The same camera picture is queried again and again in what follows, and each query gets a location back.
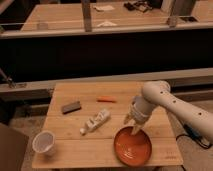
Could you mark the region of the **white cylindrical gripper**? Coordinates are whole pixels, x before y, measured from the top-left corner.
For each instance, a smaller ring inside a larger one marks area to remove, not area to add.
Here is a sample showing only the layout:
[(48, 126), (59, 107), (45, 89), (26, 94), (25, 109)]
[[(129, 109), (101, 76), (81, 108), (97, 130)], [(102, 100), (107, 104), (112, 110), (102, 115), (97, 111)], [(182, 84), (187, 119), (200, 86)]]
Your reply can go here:
[(136, 135), (141, 128), (142, 124), (149, 120), (153, 110), (156, 108), (154, 104), (149, 103), (143, 96), (135, 96), (133, 98), (130, 113), (128, 113), (124, 118), (124, 124), (127, 124), (132, 118), (136, 123), (134, 123), (132, 128), (132, 135)]

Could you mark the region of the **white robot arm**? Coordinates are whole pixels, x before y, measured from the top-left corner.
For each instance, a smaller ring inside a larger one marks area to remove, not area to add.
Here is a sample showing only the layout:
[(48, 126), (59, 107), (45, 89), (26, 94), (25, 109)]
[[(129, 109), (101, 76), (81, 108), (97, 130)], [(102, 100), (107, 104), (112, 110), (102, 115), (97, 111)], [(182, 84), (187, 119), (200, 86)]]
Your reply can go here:
[(166, 81), (148, 81), (143, 84), (141, 95), (134, 97), (124, 124), (134, 120), (132, 134), (135, 135), (158, 106), (173, 113), (213, 143), (213, 114), (172, 95), (170, 85)]

